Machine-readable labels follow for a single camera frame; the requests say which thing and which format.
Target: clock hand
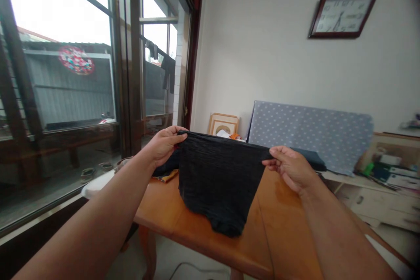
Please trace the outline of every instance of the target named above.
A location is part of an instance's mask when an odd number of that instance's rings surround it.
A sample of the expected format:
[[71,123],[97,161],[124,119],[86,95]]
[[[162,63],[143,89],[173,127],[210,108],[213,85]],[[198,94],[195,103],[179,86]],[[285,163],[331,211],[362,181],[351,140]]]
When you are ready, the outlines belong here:
[[344,14],[344,11],[342,11],[340,13],[340,16],[338,17],[337,23],[334,26],[334,28],[332,29],[334,32],[338,31],[338,27],[340,26],[340,22],[341,22],[341,16]]

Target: drawer handle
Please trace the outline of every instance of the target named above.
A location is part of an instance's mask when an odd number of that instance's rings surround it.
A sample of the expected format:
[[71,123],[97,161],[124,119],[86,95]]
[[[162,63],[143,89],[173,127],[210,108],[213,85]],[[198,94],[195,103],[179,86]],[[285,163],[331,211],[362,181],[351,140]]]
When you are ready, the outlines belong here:
[[404,219],[404,221],[407,222],[407,223],[412,223],[412,224],[420,225],[420,222],[417,222],[417,221],[413,221],[413,220],[409,220],[409,219]]

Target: window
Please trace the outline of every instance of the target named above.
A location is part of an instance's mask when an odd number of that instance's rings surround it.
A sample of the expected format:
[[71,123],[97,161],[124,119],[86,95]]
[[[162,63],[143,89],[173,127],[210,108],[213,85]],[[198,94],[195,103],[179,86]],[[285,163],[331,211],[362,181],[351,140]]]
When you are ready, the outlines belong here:
[[0,237],[182,124],[192,7],[0,0]]
[[108,0],[10,2],[0,0],[0,231],[121,159]]

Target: white cabinet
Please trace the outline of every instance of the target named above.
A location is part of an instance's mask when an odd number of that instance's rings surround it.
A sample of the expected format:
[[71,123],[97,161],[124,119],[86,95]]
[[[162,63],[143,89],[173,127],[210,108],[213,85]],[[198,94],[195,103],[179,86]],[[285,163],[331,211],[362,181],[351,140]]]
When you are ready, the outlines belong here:
[[360,219],[377,227],[386,223],[420,232],[420,196],[405,190],[394,192],[364,177],[322,174],[337,199]]
[[388,209],[391,207],[396,195],[360,188],[360,191],[350,206],[350,209],[356,213],[366,217],[378,219],[383,222]]

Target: blue polka dot fabric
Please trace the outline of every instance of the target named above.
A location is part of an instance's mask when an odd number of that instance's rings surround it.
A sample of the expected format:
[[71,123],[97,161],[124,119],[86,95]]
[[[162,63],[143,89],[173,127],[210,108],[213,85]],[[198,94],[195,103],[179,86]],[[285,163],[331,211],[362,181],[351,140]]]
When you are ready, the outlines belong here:
[[372,135],[370,115],[255,101],[248,142],[315,151],[328,170],[353,175]]

